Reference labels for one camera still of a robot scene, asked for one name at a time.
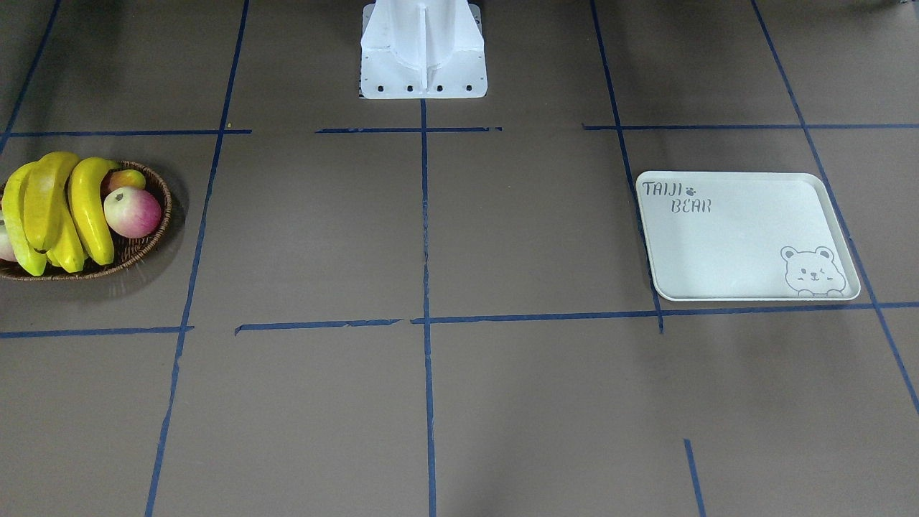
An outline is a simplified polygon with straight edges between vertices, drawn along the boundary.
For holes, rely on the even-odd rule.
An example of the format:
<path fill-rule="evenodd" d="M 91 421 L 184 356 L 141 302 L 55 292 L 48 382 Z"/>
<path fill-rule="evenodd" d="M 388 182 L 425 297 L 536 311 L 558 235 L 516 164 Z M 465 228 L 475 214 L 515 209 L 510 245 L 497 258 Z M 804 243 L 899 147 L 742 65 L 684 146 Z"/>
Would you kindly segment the yellow banana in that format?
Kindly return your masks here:
<path fill-rule="evenodd" d="M 73 152 L 50 152 L 36 161 L 27 175 L 23 222 L 29 245 L 39 252 L 51 249 L 60 234 L 65 183 L 80 161 Z"/>
<path fill-rule="evenodd" d="M 37 162 L 29 162 L 14 171 L 9 180 L 6 181 L 6 184 L 4 184 L 2 197 L 4 225 L 7 228 L 7 235 L 9 235 L 14 258 L 20 267 L 32 277 L 43 275 L 48 263 L 46 256 L 37 252 L 29 244 L 25 235 L 25 187 L 27 177 L 36 167 L 36 164 Z"/>
<path fill-rule="evenodd" d="M 68 181 L 68 200 L 80 242 L 89 258 L 107 266 L 114 261 L 115 248 L 101 195 L 101 184 L 118 163 L 101 157 L 89 157 L 73 167 Z"/>
<path fill-rule="evenodd" d="M 55 267 L 64 269 L 69 274 L 79 274 L 85 268 L 88 258 L 73 217 L 66 207 L 58 210 L 60 227 L 55 245 L 46 253 L 46 258 Z"/>

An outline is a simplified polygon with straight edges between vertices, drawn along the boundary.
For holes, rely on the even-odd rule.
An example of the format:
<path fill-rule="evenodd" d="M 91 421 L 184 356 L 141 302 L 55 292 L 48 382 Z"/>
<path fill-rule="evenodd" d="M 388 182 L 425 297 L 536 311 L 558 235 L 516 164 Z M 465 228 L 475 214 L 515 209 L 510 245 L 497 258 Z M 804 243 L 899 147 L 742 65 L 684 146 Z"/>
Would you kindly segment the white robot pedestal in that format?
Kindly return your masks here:
<path fill-rule="evenodd" d="M 359 93 L 367 99 L 483 98 L 482 14 L 469 1 L 375 1 L 363 9 Z"/>

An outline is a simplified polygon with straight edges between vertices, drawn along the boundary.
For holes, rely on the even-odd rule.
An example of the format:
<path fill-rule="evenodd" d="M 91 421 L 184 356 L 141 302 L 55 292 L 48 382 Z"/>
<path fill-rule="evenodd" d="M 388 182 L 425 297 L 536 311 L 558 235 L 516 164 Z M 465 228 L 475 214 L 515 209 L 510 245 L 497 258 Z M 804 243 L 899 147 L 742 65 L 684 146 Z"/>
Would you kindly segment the white bear tray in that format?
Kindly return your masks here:
<path fill-rule="evenodd" d="M 649 170 L 635 190 L 653 285 L 666 300 L 860 295 L 829 192 L 814 174 Z"/>

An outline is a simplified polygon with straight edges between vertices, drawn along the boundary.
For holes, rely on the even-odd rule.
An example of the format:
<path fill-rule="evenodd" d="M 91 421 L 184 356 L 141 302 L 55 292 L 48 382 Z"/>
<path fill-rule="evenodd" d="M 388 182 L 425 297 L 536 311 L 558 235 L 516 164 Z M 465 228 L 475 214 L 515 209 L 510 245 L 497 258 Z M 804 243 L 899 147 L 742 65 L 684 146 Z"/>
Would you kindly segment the red green apple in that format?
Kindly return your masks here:
<path fill-rule="evenodd" d="M 163 208 L 147 190 L 125 186 L 105 197 L 103 215 L 122 238 L 146 238 L 159 227 Z"/>

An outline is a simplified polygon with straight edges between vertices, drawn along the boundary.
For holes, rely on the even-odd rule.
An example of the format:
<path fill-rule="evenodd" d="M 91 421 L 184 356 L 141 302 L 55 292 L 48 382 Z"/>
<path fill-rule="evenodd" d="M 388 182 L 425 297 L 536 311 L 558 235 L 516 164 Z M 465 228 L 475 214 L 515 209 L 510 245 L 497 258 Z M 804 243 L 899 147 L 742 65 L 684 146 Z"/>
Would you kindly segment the pink white apple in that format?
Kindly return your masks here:
<path fill-rule="evenodd" d="M 14 255 L 14 248 L 10 239 L 9 230 L 7 230 L 4 219 L 0 220 L 0 259 L 4 262 L 16 263 L 17 257 Z"/>

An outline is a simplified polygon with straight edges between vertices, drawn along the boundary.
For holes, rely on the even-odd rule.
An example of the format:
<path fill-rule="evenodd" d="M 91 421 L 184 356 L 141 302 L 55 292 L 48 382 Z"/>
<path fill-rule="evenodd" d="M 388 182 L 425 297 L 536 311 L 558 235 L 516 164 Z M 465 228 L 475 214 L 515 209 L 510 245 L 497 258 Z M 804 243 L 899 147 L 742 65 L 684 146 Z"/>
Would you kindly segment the brown wicker basket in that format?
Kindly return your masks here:
<path fill-rule="evenodd" d="M 1 265 L 1 278 L 10 279 L 10 281 L 77 281 L 78 279 L 97 279 L 140 263 L 151 250 L 157 248 L 167 231 L 173 225 L 174 215 L 177 210 L 174 209 L 173 194 L 170 187 L 160 174 L 155 172 L 151 167 L 145 166 L 134 161 L 119 160 L 117 170 L 135 169 L 139 171 L 146 179 L 146 190 L 160 204 L 163 210 L 163 218 L 157 229 L 151 235 L 144 238 L 124 238 L 123 236 L 113 236 L 115 250 L 114 261 L 105 266 L 96 264 L 92 259 L 86 259 L 85 268 L 77 274 L 69 274 L 60 267 L 52 265 L 46 266 L 44 275 L 34 277 L 21 268 L 17 263 L 3 261 Z"/>

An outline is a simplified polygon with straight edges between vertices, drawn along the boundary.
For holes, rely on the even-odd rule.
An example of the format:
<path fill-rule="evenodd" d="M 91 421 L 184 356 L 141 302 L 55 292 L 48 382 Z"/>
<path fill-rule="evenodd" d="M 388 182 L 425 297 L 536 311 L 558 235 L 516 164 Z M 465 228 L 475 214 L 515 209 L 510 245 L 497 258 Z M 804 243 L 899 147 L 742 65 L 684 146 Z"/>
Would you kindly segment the small red yellow fruit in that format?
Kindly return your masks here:
<path fill-rule="evenodd" d="M 134 189 L 146 189 L 146 177 L 139 170 L 127 168 L 108 173 L 102 185 L 104 196 L 122 187 L 133 187 Z"/>

